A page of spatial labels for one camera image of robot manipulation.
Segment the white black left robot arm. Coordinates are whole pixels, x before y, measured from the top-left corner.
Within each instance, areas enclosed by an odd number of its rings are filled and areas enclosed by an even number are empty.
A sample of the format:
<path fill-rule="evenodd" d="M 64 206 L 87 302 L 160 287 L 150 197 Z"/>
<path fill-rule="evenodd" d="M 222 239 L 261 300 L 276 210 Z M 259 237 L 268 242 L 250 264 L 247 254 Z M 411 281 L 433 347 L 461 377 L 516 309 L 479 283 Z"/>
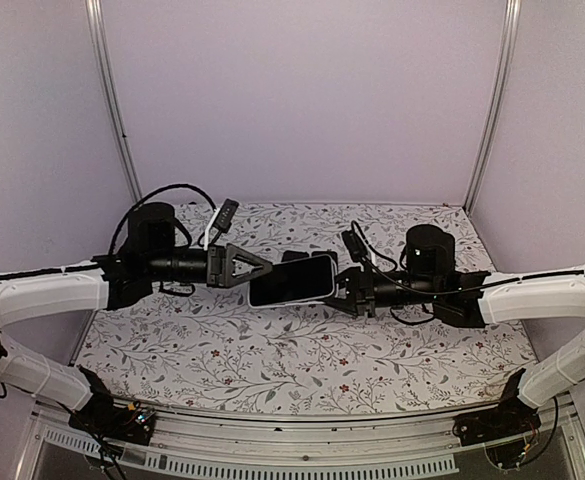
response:
<path fill-rule="evenodd" d="M 0 274 L 0 383 L 81 413 L 100 434 L 120 426 L 120 412 L 99 377 L 64 366 L 8 338 L 8 325 L 75 311 L 114 311 L 153 292 L 155 284 L 181 283 L 229 289 L 272 271 L 271 262 L 238 246 L 190 243 L 172 205 L 152 202 L 124 218 L 127 237 L 115 253 L 70 266 Z"/>

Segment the black smartphone corner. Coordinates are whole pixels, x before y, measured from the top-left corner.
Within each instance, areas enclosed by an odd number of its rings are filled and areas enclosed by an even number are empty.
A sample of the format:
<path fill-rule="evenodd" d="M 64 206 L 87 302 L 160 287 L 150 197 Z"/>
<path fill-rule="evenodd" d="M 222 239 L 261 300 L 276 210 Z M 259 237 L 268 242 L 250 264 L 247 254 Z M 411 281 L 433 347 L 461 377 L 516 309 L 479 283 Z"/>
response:
<path fill-rule="evenodd" d="M 282 262 L 290 262 L 290 261 L 301 260 L 301 259 L 305 259 L 305 258 L 309 258 L 309 257 L 310 257 L 310 254 L 308 252 L 305 252 L 305 251 L 286 250 L 282 254 L 281 261 Z"/>

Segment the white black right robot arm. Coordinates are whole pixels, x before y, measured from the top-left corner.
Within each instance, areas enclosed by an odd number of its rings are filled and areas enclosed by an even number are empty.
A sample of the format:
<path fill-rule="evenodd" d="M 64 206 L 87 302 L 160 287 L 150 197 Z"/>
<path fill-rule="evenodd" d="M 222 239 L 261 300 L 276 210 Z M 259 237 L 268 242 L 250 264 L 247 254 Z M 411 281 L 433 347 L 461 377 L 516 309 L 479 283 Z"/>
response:
<path fill-rule="evenodd" d="M 441 228 L 420 224 L 406 233 L 398 269 L 373 264 L 356 229 L 342 240 L 354 266 L 337 275 L 343 297 L 327 305 L 348 315 L 375 315 L 379 308 L 429 305 L 431 315 L 455 328 L 479 329 L 514 320 L 585 319 L 585 265 L 528 274 L 462 273 L 455 263 L 455 239 Z M 539 364 L 508 379 L 489 427 L 509 436 L 528 412 L 585 380 L 585 328 Z"/>

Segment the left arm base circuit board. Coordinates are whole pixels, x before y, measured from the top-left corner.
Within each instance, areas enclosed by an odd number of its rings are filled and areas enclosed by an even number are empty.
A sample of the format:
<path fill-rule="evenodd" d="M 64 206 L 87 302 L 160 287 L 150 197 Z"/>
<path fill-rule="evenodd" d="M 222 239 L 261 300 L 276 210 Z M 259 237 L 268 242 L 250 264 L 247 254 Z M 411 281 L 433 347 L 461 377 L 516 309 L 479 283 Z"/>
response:
<path fill-rule="evenodd" d="M 82 366 L 78 370 L 86 377 L 91 396 L 70 415 L 69 426 L 97 437 L 148 446 L 155 429 L 154 410 L 142 408 L 138 401 L 126 407 L 116 406 L 96 373 Z"/>

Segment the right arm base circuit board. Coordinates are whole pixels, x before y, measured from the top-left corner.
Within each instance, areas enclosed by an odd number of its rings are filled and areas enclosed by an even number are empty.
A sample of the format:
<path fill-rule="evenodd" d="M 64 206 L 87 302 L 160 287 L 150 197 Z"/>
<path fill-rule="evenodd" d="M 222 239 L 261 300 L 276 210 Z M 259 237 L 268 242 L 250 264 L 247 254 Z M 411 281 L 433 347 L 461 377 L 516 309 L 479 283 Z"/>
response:
<path fill-rule="evenodd" d="M 452 434 L 462 446 L 502 440 L 504 438 L 531 433 L 527 440 L 517 440 L 486 448 L 484 453 L 489 463 L 500 471 L 520 470 L 536 461 L 552 443 L 558 427 L 559 405 L 553 398 L 553 425 L 545 444 L 538 448 L 541 420 L 537 407 L 529 407 L 518 398 L 519 383 L 524 369 L 510 376 L 496 406 L 474 413 L 459 414 L 453 419 Z"/>

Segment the black smartphone with white edge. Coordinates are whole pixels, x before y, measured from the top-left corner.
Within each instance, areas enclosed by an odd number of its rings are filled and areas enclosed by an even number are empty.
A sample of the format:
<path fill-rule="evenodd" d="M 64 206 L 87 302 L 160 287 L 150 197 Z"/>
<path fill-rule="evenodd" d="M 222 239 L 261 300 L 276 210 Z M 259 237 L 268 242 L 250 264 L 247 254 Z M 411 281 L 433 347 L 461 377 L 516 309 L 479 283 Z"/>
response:
<path fill-rule="evenodd" d="M 336 264 L 328 256 L 282 262 L 249 283 L 253 308 L 306 305 L 325 300 L 336 291 Z"/>

